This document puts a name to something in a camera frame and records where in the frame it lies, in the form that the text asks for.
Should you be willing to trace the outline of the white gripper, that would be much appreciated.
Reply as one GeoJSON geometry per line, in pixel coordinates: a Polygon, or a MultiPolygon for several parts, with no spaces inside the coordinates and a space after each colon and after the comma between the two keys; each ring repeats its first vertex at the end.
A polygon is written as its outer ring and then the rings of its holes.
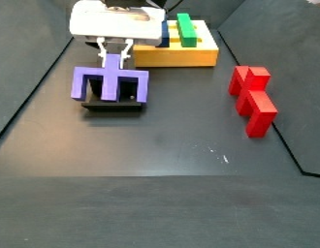
{"type": "Polygon", "coordinates": [[[69,32],[74,39],[97,42],[101,62],[105,61],[105,39],[125,39],[121,59],[131,57],[136,44],[157,46],[161,43],[161,22],[165,11],[153,7],[108,8],[100,0],[80,0],[69,17],[69,32]]]}

